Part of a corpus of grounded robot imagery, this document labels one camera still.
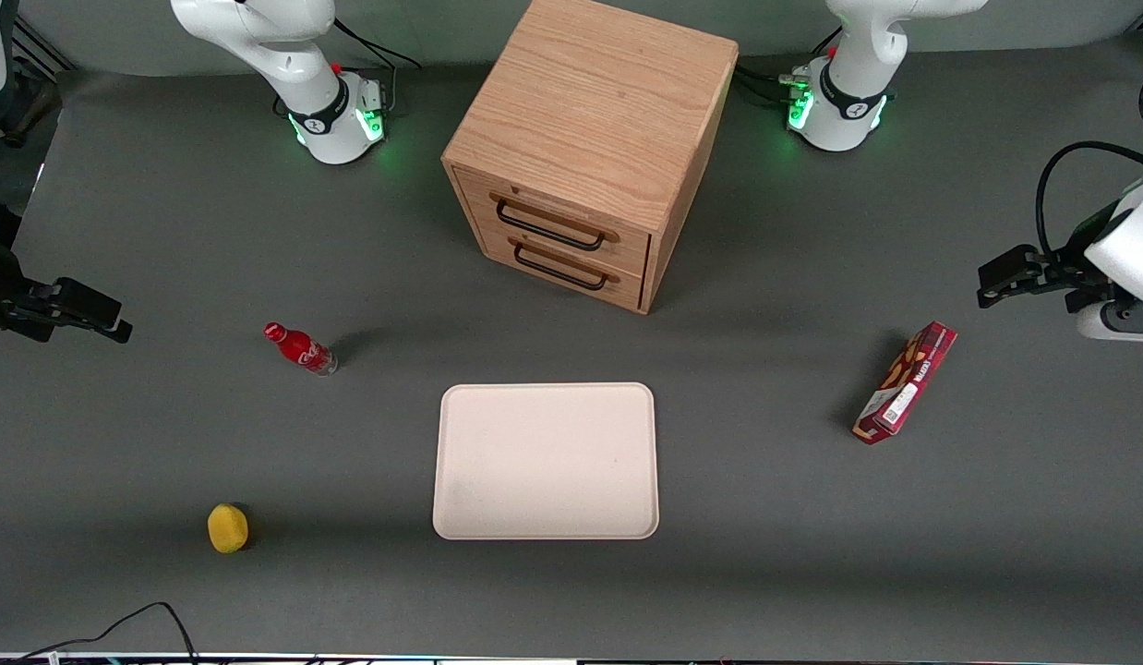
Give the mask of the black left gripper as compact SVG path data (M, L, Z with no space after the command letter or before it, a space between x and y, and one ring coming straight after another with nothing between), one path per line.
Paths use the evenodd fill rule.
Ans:
M1112 230L1113 208L1100 208L1071 232L1064 245L1053 248L1047 216L1041 214L1041 254L1036 246L1017 245L978 269L978 309L992 309L1012 297L1065 291L1070 314L1103 315L1116 303L1119 287L1098 269L1086 251Z

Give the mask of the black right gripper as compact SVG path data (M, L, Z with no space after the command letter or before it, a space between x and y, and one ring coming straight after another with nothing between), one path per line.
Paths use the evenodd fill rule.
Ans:
M58 310L51 298L58 291ZM51 285L32 281L21 273L0 270L0 330L18 332L31 340L51 340L59 327L73 327L127 344L133 325L120 319L123 304L73 278Z

